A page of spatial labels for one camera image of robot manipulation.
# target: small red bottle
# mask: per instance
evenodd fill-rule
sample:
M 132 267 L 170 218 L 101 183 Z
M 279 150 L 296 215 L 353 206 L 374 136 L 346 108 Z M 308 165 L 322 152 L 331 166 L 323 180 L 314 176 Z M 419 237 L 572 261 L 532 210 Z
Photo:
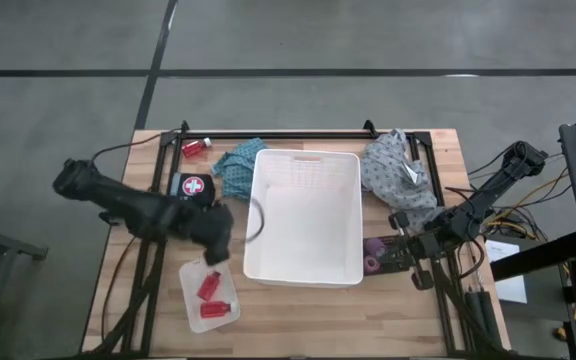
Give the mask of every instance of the small red bottle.
M 209 138 L 203 140 L 193 141 L 181 147 L 181 151 L 184 153 L 185 157 L 191 157 L 197 155 L 203 151 L 205 148 L 209 148 L 212 143 Z
M 221 276 L 220 273 L 213 271 L 212 274 L 209 274 L 204 279 L 204 282 L 201 284 L 199 291 L 197 292 L 197 296 L 202 298 L 204 301 L 209 301 L 212 295 L 217 290 L 219 286 L 219 277 Z
M 202 319 L 222 317 L 231 311 L 230 304 L 223 301 L 211 301 L 201 304 L 199 308 L 199 313 Z

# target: white paper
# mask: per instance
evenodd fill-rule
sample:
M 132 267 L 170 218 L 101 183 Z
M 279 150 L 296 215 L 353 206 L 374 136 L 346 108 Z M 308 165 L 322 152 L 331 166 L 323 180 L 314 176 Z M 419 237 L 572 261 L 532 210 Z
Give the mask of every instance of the white paper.
M 486 252 L 488 253 L 488 259 L 490 259 L 491 262 L 497 261 L 506 256 L 518 253 L 519 245 L 488 240 L 486 241 Z M 520 302 L 524 304 L 528 303 L 523 275 L 497 281 L 495 282 L 495 288 L 497 289 L 497 296 L 501 300 Z

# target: basket handle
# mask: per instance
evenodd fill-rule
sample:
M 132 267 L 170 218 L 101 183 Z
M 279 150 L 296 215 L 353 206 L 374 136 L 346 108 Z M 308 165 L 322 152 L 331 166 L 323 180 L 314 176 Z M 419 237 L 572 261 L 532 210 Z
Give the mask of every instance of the basket handle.
M 301 162 L 320 162 L 321 157 L 319 156 L 294 156 L 292 158 L 294 161 L 301 161 Z

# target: blue patterned fabric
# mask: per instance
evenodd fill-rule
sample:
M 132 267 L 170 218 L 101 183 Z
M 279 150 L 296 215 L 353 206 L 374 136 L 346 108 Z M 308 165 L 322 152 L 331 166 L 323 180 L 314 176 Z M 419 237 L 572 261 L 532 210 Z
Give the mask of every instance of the blue patterned fabric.
M 213 165 L 212 173 L 223 178 L 222 196 L 236 196 L 250 199 L 252 191 L 252 174 L 255 169 L 255 158 L 259 150 L 266 148 L 260 138 L 250 139 L 237 145 L 235 150 L 227 152 Z

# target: concrete floor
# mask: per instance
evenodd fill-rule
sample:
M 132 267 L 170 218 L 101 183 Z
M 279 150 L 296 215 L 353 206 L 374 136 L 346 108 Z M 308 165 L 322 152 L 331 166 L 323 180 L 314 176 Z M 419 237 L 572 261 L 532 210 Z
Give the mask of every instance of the concrete floor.
M 147 69 L 167 0 L 0 0 L 0 69 Z M 576 0 L 188 0 L 162 68 L 576 68 Z M 145 78 L 0 78 L 0 231 L 46 244 L 0 307 L 0 358 L 77 352 L 107 226 L 51 189 L 68 157 L 127 141 Z M 457 128 L 469 169 L 516 140 L 560 152 L 576 77 L 159 79 L 146 128 Z M 112 177 L 126 151 L 99 160 Z M 563 169 L 555 162 L 499 201 Z M 571 193 L 533 207 L 550 237 L 576 230 Z M 506 319 L 513 347 L 559 356 L 547 321 Z

